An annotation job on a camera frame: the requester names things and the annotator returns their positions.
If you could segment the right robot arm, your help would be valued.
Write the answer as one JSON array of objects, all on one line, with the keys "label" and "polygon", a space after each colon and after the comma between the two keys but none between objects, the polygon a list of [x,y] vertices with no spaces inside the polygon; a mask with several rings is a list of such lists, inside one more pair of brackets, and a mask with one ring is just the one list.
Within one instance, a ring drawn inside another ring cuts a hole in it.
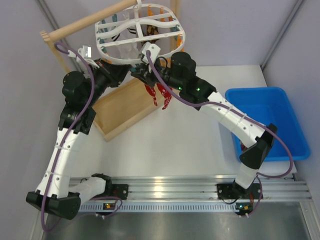
[{"label": "right robot arm", "polygon": [[234,179],[228,199],[243,199],[252,192],[258,171],[273,147],[277,127],[268,126],[248,117],[229,103],[208,81],[197,76],[196,62],[186,52],[171,56],[170,65],[161,65],[161,58],[147,50],[141,54],[141,64],[132,76],[148,87],[159,84],[180,102],[213,117],[238,137],[244,146],[240,155],[240,167]]}]

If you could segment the white plastic sock hanger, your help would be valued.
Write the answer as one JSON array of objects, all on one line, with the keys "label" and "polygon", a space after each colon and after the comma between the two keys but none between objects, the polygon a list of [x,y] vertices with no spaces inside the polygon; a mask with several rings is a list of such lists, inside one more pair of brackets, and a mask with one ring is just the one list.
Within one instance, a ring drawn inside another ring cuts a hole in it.
[{"label": "white plastic sock hanger", "polygon": [[[159,34],[144,36],[146,25],[158,27]],[[126,40],[112,41],[129,27],[136,27],[136,37]],[[172,54],[184,49],[186,33],[174,12],[163,5],[142,3],[128,7],[95,24],[96,47],[103,59],[115,65],[135,65],[141,62],[141,42],[158,39],[155,43],[160,47],[160,57],[169,59]],[[123,44],[137,43],[136,59],[121,59],[118,47]]]}]

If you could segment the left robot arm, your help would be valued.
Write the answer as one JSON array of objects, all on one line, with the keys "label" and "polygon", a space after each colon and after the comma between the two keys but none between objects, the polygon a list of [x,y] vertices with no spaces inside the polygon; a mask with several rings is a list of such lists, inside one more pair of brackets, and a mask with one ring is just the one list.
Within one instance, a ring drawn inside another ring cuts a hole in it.
[{"label": "left robot arm", "polygon": [[78,151],[96,117],[93,105],[107,88],[117,88],[130,68],[100,58],[89,67],[92,77],[85,77],[80,71],[64,76],[65,106],[60,114],[54,150],[40,184],[26,196],[26,202],[43,214],[71,220],[85,202],[94,197],[107,199],[113,194],[112,179],[103,173],[95,173],[73,188],[69,184]]}]

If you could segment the red christmas sock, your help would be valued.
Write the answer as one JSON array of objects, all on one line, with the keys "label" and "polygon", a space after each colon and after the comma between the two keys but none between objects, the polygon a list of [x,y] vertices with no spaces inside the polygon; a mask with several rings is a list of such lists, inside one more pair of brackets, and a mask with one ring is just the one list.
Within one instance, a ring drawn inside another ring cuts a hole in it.
[{"label": "red christmas sock", "polygon": [[156,97],[155,89],[153,87],[150,87],[150,86],[146,85],[146,84],[144,86],[145,86],[145,89],[148,92],[148,94],[152,97],[153,104],[155,106],[157,106],[158,103],[157,103],[157,97]]},{"label": "red christmas sock", "polygon": [[172,95],[171,95],[170,92],[168,92],[168,91],[164,88],[164,86],[163,86],[162,84],[157,83],[156,85],[157,85],[157,88],[158,88],[159,92],[161,93],[161,95],[162,95],[163,98],[164,98],[164,105],[163,105],[163,107],[162,107],[162,110],[165,110],[165,109],[169,106],[169,104],[170,104],[170,101],[171,101],[171,99],[172,99]]}]

